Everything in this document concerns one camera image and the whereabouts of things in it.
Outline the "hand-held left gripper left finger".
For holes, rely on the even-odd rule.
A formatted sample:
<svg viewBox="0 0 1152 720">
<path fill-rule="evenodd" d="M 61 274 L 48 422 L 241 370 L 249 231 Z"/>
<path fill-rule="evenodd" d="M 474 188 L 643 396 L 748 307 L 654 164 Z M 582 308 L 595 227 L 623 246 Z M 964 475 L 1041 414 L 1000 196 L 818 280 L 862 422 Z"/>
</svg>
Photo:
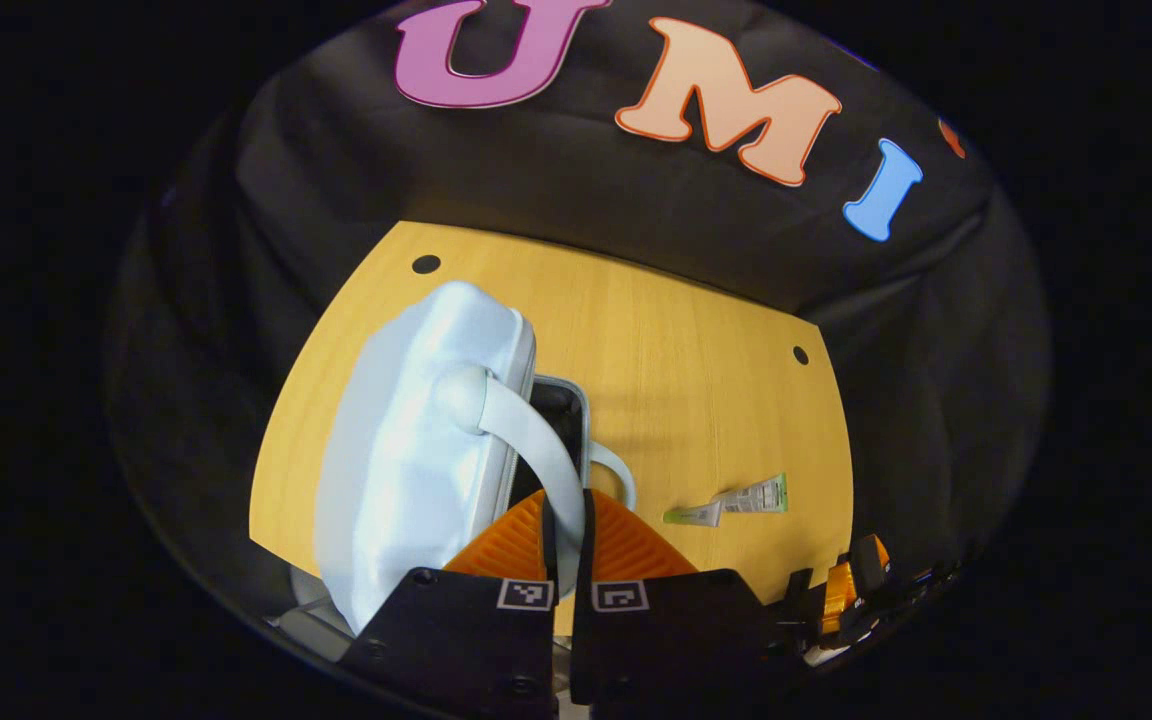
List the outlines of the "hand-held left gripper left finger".
<svg viewBox="0 0 1152 720">
<path fill-rule="evenodd" d="M 553 719 L 553 539 L 535 492 L 445 568 L 408 570 L 339 666 L 440 714 Z"/>
</svg>

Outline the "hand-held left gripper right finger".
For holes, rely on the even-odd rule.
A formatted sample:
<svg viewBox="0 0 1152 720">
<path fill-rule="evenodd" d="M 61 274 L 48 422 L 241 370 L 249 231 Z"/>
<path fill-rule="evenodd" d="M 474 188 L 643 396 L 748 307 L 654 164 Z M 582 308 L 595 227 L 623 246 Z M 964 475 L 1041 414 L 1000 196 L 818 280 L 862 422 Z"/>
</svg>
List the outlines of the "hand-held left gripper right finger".
<svg viewBox="0 0 1152 720">
<path fill-rule="evenodd" d="M 746 708 L 788 684 L 788 639 L 732 569 L 613 579 L 666 541 L 590 488 L 573 592 L 570 697 L 590 708 Z"/>
</svg>

